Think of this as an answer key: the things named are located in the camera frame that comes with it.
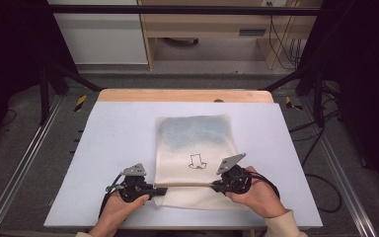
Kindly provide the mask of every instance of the cloth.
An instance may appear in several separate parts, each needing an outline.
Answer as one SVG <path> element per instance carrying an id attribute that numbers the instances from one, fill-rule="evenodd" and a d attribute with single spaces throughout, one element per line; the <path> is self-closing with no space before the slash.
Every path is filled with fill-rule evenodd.
<path id="1" fill-rule="evenodd" d="M 223 158 L 237 155 L 226 115 L 157 119 L 155 187 L 161 184 L 209 184 Z M 157 205 L 189 209 L 247 210 L 211 188 L 168 188 Z"/>
<path id="2" fill-rule="evenodd" d="M 298 229 L 292 210 L 276 218 L 265 218 L 265 223 L 268 227 L 265 237 L 307 237 Z M 76 237 L 92 236 L 80 232 Z"/>

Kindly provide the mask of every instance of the folded cloth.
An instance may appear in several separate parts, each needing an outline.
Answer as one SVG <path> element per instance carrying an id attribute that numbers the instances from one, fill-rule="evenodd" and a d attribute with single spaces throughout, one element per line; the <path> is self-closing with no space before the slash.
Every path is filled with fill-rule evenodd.
<path id="1" fill-rule="evenodd" d="M 238 154 L 225 115 L 157 119 L 155 187 L 173 185 L 157 205 L 189 209 L 247 209 L 211 188 L 180 187 L 209 184 L 223 158 Z"/>

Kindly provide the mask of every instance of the human hand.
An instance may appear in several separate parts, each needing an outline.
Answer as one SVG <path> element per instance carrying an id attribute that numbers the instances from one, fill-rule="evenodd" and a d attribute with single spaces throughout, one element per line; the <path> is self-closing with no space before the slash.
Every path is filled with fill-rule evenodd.
<path id="1" fill-rule="evenodd" d="M 104 207 L 100 219 L 89 234 L 93 237 L 114 236 L 118 227 L 127 216 L 138 207 L 144 205 L 148 199 L 149 196 L 145 195 L 137 198 L 133 202 L 125 202 L 119 195 L 119 192 L 112 193 Z"/>
<path id="2" fill-rule="evenodd" d="M 252 166 L 246 170 L 250 173 L 258 173 Z M 261 180 L 252 179 L 251 188 L 245 194 L 237 195 L 227 192 L 226 196 L 235 203 L 248 206 L 264 218 L 274 218 L 288 212 L 270 185 Z"/>

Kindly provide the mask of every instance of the sleeve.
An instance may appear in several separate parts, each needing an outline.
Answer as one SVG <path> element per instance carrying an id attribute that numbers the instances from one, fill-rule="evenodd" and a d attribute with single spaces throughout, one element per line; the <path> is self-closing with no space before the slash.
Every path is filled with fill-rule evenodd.
<path id="1" fill-rule="evenodd" d="M 92 235 L 83 232 L 78 232 L 75 237 L 92 237 Z"/>
<path id="2" fill-rule="evenodd" d="M 276 218 L 265 218 L 265 223 L 267 225 L 265 237 L 307 237 L 298 229 L 292 210 Z"/>

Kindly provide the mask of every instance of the wire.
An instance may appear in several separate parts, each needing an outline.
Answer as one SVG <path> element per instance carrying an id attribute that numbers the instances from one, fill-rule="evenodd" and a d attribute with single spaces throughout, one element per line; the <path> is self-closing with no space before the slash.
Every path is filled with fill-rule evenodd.
<path id="1" fill-rule="evenodd" d="M 295 55 L 293 55 L 294 45 L 295 45 L 296 41 L 297 41 L 297 49 L 296 49 Z M 290 44 L 290 50 L 289 50 L 288 54 L 290 55 L 289 60 L 294 63 L 294 66 L 296 69 L 298 68 L 298 65 L 299 65 L 300 59 L 301 59 L 300 48 L 301 48 L 301 39 L 292 39 L 291 44 Z"/>
<path id="2" fill-rule="evenodd" d="M 282 62 L 281 62 L 281 60 L 279 59 L 278 53 L 276 53 L 275 49 L 274 49 L 273 46 L 272 46 L 272 42 L 271 42 L 271 40 L 270 40 L 270 34 L 271 34 L 271 32 L 272 32 L 272 29 L 274 29 L 274 27 L 273 27 L 272 15 L 270 15 L 270 25 L 269 25 L 269 34 L 268 34 L 268 35 L 269 35 L 268 40 L 269 40 L 270 48 L 272 49 L 273 53 L 274 53 L 275 56 L 276 56 L 276 59 L 277 59 L 278 62 L 279 62 L 279 65 L 281 65 L 282 68 L 284 68 L 284 69 L 295 69 L 295 68 L 285 67 L 284 65 L 282 65 Z M 279 40 L 279 42 L 280 42 L 280 44 L 281 44 L 281 46 L 282 46 L 282 50 L 284 51 L 285 55 L 287 56 L 287 53 L 286 53 L 286 51 L 285 51 L 285 48 L 284 48 L 284 46 L 282 45 L 282 41 L 279 39 L 278 33 L 276 32 L 276 30 L 274 30 L 274 31 L 275 31 L 275 35 L 276 35 L 276 37 L 278 38 L 278 40 Z"/>
<path id="3" fill-rule="evenodd" d="M 298 138 L 298 139 L 294 139 L 293 141 L 305 141 L 305 140 L 310 140 L 310 139 L 312 139 L 313 137 L 315 137 L 315 136 L 317 136 L 317 135 L 319 135 L 319 133 L 314 134 L 314 135 L 311 135 L 311 136 L 306 137 L 306 138 Z"/>
<path id="4" fill-rule="evenodd" d="M 328 102 L 330 102 L 330 101 L 335 101 L 335 102 L 336 102 L 336 100 L 335 100 L 334 98 L 329 98 L 329 99 L 327 99 L 327 100 L 322 104 L 322 106 L 324 106 L 326 103 L 328 103 Z M 326 122 L 326 121 L 328 121 L 328 120 L 330 120 L 330 119 L 332 119 L 332 118 L 334 118 L 334 117 L 339 116 L 340 113 L 341 113 L 340 110 L 334 110 L 334 111 L 328 113 L 327 115 L 324 116 L 324 122 Z M 312 124 L 314 124 L 314 123 L 316 123 L 316 122 L 315 122 L 315 121 L 311 121 L 311 122 L 307 122 L 307 123 L 302 124 L 302 125 L 298 125 L 298 126 L 292 128 L 292 129 L 290 129 L 289 132 L 291 133 L 291 132 L 294 132 L 294 131 L 298 131 L 298 130 L 303 129 L 303 128 L 305 128 L 305 127 L 308 127 L 308 126 L 310 126 L 310 125 L 312 125 Z M 306 139 L 310 139 L 310 138 L 312 138 L 312 137 L 318 136 L 318 137 L 315 139 L 315 141 L 313 142 L 313 144 L 312 144 L 312 146 L 310 147 L 309 151 L 307 152 L 307 155 L 305 156 L 304 160 L 301 162 L 301 167 L 302 167 L 302 168 L 304 168 L 304 166 L 306 165 L 306 162 L 307 162 L 307 160 L 309 159 L 310 154 L 312 153 L 312 151 L 314 150 L 314 148 L 315 148 L 315 146 L 317 145 L 318 141 L 320 140 L 320 138 L 321 138 L 321 136 L 322 136 L 324 130 L 325 130 L 325 124 L 322 126 L 322 129 L 320 130 L 320 132 L 319 132 L 318 134 L 314 134 L 314 135 L 312 135 L 312 136 L 310 136 L 310 137 L 308 137 L 308 138 L 301 139 L 301 140 L 306 140 Z M 334 208 L 334 209 L 325 209 L 325 208 L 321 208 L 321 207 L 319 207 L 318 204 L 316 203 L 316 206 L 317 206 L 317 208 L 318 208 L 319 210 L 321 210 L 321 211 L 323 211 L 323 212 L 326 212 L 326 213 L 335 213 L 335 212 L 337 212 L 337 211 L 339 211 L 339 210 L 341 209 L 341 207 L 342 207 L 342 197 L 341 197 L 341 193 L 340 193 L 340 191 L 338 190 L 338 188 L 337 188 L 334 184 L 332 184 L 329 180 L 327 180 L 327 179 L 325 179 L 325 178 L 323 178 L 323 177 L 321 177 L 321 176 L 318 176 L 318 175 L 305 174 L 305 176 L 306 176 L 306 177 L 312 177 L 312 178 L 315 178 L 315 179 L 318 179 L 318 180 L 321 180 L 321 181 L 325 182 L 326 184 L 328 184 L 328 185 L 329 185 L 329 186 L 335 191 L 335 193 L 336 193 L 337 196 L 338 196 L 338 200 L 339 200 L 339 201 L 338 201 L 338 205 L 337 205 L 336 208 Z"/>
<path id="5" fill-rule="evenodd" d="M 257 172 L 248 172 L 248 174 L 242 174 L 242 175 L 236 175 L 236 176 L 233 176 L 233 177 L 230 177 L 232 181 L 241 181 L 242 179 L 245 179 L 245 178 L 251 178 L 251 179 L 257 179 L 257 180 L 261 180 L 261 181 L 264 181 L 265 183 L 269 184 L 269 186 L 273 189 L 273 191 L 275 192 L 276 196 L 278 198 L 280 198 L 279 196 L 279 190 L 278 188 L 276 187 L 276 185 L 274 185 L 269 179 L 267 179 L 265 176 L 257 173 Z"/>
<path id="6" fill-rule="evenodd" d="M 107 194 L 111 193 L 113 188 L 115 187 L 116 185 L 116 182 L 119 180 L 119 178 L 121 177 L 121 173 L 119 173 L 119 175 L 115 178 L 115 180 L 113 181 L 113 184 L 111 186 L 108 186 L 106 188 L 106 191 L 107 191 Z"/>
<path id="7" fill-rule="evenodd" d="M 304 167 L 304 165 L 306 165 L 306 162 L 307 162 L 307 160 L 309 159 L 310 154 L 312 153 L 312 151 L 313 151 L 313 149 L 315 148 L 316 144 L 318 144 L 318 141 L 319 141 L 319 139 L 321 138 L 321 136 L 322 136 L 324 130 L 325 130 L 325 127 L 323 126 L 323 127 L 322 127 L 322 130 L 319 132 L 319 135 L 318 135 L 318 137 L 316 138 L 315 142 L 313 142 L 312 146 L 310 147 L 309 151 L 307 152 L 306 157 L 305 157 L 304 160 L 301 162 L 301 167 Z"/>
<path id="8" fill-rule="evenodd" d="M 3 123 L 1 126 L 6 126 L 6 125 L 8 125 L 9 123 L 13 122 L 13 121 L 15 120 L 15 118 L 18 116 L 17 112 L 14 111 L 14 110 L 8 110 L 8 112 L 12 112 L 12 113 L 14 113 L 14 116 L 11 118 L 11 120 L 9 120 L 9 121 Z"/>
<path id="9" fill-rule="evenodd" d="M 296 2 L 294 3 L 294 6 L 297 6 L 298 1 L 299 1 L 299 0 L 296 0 Z M 297 69 L 298 63 L 296 63 L 296 62 L 298 62 L 299 58 L 296 58 L 295 60 L 292 60 L 292 59 L 291 59 L 291 56 L 288 56 L 287 51 L 285 50 L 285 47 L 284 47 L 284 43 L 283 43 L 282 40 L 279 38 L 278 32 L 276 31 L 275 26 L 274 26 L 274 24 L 273 24 L 273 18 L 272 18 L 272 15 L 269 15 L 269 17 L 270 17 L 269 34 L 268 34 L 268 35 L 269 35 L 269 38 L 268 38 L 268 39 L 269 39 L 269 45 L 270 45 L 270 48 L 272 49 L 273 53 L 275 54 L 276 59 L 277 59 L 278 62 L 279 62 L 279 65 L 281 65 L 281 67 L 284 68 L 284 69 Z M 285 34 L 287 33 L 287 31 L 288 31 L 288 27 L 289 27 L 289 23 L 290 23 L 290 21 L 291 21 L 291 18 L 292 18 L 292 16 L 289 17 L 289 19 L 288 19 L 288 23 L 287 23 L 287 25 L 285 26 L 285 30 L 284 30 L 284 34 L 283 34 L 284 36 L 285 36 Z M 271 40 L 270 40 L 270 34 L 271 34 L 272 30 L 275 32 L 275 35 L 276 35 L 276 37 L 278 38 L 279 44 L 280 44 L 280 46 L 282 47 L 282 50 L 284 51 L 284 54 L 285 54 L 285 56 L 287 57 L 288 61 L 294 66 L 293 68 L 288 68 L 288 67 L 285 67 L 285 66 L 282 65 L 281 60 L 279 59 L 279 56 L 278 56 L 278 54 L 276 53 L 275 49 L 273 48 L 273 46 L 272 46 L 272 42 L 271 42 Z M 300 44 L 297 44 L 297 52 L 296 52 L 297 57 L 299 56 L 299 50 L 300 50 Z"/>
<path id="10" fill-rule="evenodd" d="M 323 178 L 321 176 L 312 175 L 312 174 L 305 174 L 305 176 L 306 177 L 313 177 L 315 179 L 318 179 L 318 180 L 321 180 L 321 181 L 325 182 L 330 187 L 332 187 L 332 189 L 335 190 L 335 193 L 338 196 L 339 202 L 338 202 L 338 205 L 337 205 L 337 207 L 335 209 L 324 209 L 324 208 L 321 208 L 319 206 L 318 206 L 318 209 L 322 210 L 323 212 L 327 212 L 327 213 L 335 213 L 335 212 L 337 212 L 337 211 L 339 211 L 341 209 L 341 207 L 342 207 L 342 197 L 341 197 L 340 191 L 338 190 L 338 188 L 335 185 L 333 185 L 329 180 L 327 180 L 327 179 L 325 179 L 325 178 Z"/>

